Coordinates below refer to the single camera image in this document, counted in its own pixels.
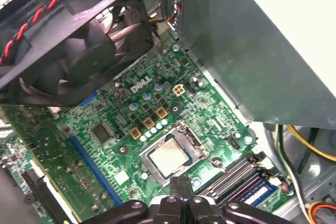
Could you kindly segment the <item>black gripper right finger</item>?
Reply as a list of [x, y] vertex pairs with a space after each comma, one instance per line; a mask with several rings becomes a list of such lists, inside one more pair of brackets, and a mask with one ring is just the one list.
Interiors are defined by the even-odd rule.
[[188, 176], [181, 176], [181, 186], [191, 223], [292, 223], [241, 201], [230, 200], [221, 207], [211, 204], [204, 196], [194, 193]]

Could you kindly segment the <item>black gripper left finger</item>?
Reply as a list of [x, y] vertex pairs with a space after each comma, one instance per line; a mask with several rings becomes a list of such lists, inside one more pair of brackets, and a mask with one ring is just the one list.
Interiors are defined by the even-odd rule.
[[129, 200], [83, 223], [182, 223], [185, 182], [185, 176], [172, 177], [170, 194], [154, 198], [150, 205], [137, 199]]

